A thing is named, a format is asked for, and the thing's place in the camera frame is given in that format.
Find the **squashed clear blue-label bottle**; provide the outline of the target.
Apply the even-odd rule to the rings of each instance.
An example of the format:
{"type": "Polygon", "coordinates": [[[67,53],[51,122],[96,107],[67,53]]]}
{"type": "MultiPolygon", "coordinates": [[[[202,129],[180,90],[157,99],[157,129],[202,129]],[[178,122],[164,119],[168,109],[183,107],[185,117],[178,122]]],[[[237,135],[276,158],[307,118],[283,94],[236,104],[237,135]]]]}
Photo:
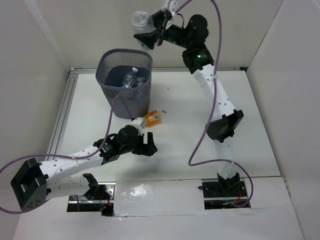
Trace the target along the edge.
{"type": "Polygon", "coordinates": [[[135,34],[150,33],[154,30],[153,20],[145,11],[134,12],[131,23],[135,34]]]}

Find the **small orange juice bottle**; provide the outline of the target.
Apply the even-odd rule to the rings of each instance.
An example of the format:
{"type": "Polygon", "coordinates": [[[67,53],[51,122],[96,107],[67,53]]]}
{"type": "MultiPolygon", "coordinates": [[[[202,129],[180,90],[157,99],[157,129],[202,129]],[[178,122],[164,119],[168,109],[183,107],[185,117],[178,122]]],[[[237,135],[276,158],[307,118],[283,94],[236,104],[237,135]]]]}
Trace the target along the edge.
{"type": "Polygon", "coordinates": [[[144,116],[145,120],[146,120],[146,126],[147,127],[152,127],[154,125],[157,125],[159,123],[161,123],[161,117],[160,117],[160,114],[157,110],[153,110],[149,113],[147,113],[145,116],[144,116]]]}

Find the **red label water bottle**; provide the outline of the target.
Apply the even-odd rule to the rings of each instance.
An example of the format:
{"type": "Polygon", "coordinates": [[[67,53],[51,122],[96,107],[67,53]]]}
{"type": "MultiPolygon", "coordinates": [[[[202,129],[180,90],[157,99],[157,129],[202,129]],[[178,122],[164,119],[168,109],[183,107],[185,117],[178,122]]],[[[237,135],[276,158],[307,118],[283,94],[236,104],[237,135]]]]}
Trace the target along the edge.
{"type": "Polygon", "coordinates": [[[146,79],[146,78],[144,78],[144,77],[138,77],[138,78],[136,79],[136,82],[135,82],[134,87],[135,87],[135,88],[141,87],[141,86],[143,86],[146,82],[147,82],[147,79],[146,79]]]}

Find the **crushed blue label bottle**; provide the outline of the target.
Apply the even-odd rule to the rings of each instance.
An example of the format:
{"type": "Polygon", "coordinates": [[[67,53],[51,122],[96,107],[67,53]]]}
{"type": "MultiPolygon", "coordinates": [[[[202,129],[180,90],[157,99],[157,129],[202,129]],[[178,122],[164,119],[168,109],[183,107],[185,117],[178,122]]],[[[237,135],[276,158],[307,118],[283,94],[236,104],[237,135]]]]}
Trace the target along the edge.
{"type": "Polygon", "coordinates": [[[132,67],[132,69],[127,72],[124,77],[122,78],[120,87],[121,88],[132,88],[138,79],[138,69],[135,67],[132,67]]]}

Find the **blue cap plastic bottle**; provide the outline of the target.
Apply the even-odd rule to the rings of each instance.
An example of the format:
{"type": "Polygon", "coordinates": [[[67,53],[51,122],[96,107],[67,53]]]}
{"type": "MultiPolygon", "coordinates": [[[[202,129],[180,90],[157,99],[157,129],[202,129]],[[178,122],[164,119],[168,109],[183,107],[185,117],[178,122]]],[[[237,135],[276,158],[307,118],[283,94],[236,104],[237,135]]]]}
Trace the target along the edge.
{"type": "Polygon", "coordinates": [[[145,93],[142,90],[125,91],[124,99],[128,101],[138,101],[145,97],[145,93]]]}

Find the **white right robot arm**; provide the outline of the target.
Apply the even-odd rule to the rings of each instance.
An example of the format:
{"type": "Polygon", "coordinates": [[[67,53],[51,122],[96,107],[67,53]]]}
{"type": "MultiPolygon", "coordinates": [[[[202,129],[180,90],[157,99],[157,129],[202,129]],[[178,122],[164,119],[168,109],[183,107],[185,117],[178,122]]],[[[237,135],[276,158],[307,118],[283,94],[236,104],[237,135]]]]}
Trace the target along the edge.
{"type": "Polygon", "coordinates": [[[218,190],[223,196],[230,196],[240,182],[240,175],[234,162],[232,137],[244,113],[232,104],[217,76],[218,59],[212,58],[205,45],[209,35],[205,17],[195,14],[183,27],[171,23],[176,15],[167,9],[159,10],[148,18],[153,23],[154,29],[136,33],[134,38],[150,49],[160,46],[164,41],[184,48],[183,62],[212,104],[203,135],[213,141],[217,160],[223,163],[217,174],[218,190]]]}

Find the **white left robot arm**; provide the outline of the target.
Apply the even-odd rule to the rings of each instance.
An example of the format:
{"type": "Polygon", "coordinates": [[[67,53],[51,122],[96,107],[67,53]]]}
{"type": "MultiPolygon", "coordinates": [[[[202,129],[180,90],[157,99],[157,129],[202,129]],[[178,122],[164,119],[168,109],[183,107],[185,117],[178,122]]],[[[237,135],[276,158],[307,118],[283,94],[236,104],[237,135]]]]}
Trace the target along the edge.
{"type": "Polygon", "coordinates": [[[110,134],[67,158],[42,162],[34,157],[26,160],[10,184],[23,212],[63,196],[108,201],[111,198],[108,189],[85,170],[116,161],[127,153],[150,157],[157,150],[151,132],[143,134],[136,127],[126,125],[118,133],[110,134]]]}

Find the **grey mesh waste bin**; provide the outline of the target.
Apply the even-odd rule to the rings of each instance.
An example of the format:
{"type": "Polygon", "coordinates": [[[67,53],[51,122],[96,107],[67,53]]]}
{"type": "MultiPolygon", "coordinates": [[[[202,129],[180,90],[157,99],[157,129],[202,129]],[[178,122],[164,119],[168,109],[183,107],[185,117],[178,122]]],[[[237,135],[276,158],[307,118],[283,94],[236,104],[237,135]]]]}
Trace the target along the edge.
{"type": "Polygon", "coordinates": [[[110,105],[113,104],[115,97],[119,97],[113,109],[117,117],[131,119],[143,117],[149,112],[152,67],[153,59],[151,55],[142,50],[116,48],[102,55],[95,73],[95,79],[110,105]],[[138,69],[137,77],[143,77],[147,79],[147,82],[140,87],[120,87],[124,75],[132,67],[138,69]],[[125,91],[143,91],[145,96],[140,100],[125,100],[125,91]]]}

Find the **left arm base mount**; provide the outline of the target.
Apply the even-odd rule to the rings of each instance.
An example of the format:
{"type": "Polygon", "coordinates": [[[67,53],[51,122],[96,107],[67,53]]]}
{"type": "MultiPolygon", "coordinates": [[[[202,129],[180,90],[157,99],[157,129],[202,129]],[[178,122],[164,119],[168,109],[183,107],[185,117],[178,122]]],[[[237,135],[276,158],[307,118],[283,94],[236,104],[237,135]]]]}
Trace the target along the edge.
{"type": "Polygon", "coordinates": [[[104,191],[92,198],[84,195],[70,195],[67,203],[67,213],[100,213],[104,217],[114,216],[115,182],[99,182],[104,191]]]}

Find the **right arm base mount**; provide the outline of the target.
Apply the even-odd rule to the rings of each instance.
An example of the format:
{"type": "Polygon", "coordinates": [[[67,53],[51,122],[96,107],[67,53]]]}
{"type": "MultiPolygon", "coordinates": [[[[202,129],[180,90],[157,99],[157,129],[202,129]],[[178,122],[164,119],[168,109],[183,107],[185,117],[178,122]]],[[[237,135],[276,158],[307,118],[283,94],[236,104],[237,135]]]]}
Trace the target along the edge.
{"type": "Polygon", "coordinates": [[[205,210],[234,209],[238,205],[242,208],[250,208],[246,202],[248,193],[245,182],[241,180],[238,186],[228,192],[223,192],[217,180],[202,181],[198,189],[202,191],[205,210]]]}

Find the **aluminium frame rail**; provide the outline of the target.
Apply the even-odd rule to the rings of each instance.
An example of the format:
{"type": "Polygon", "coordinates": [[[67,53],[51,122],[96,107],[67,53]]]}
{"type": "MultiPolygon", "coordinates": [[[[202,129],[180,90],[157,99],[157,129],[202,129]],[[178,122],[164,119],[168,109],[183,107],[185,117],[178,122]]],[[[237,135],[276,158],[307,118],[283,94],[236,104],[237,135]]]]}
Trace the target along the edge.
{"type": "MultiPolygon", "coordinates": [[[[48,154],[58,154],[65,134],[69,113],[72,106],[73,97],[75,94],[78,77],[80,74],[96,74],[96,68],[72,68],[68,73],[66,86],[64,89],[62,101],[57,114],[55,126],[51,135],[48,146],[48,154]]],[[[244,71],[247,73],[248,67],[223,67],[218,68],[218,71],[244,71]]],[[[186,67],[154,67],[152,73],[155,72],[188,72],[186,67]]]]}

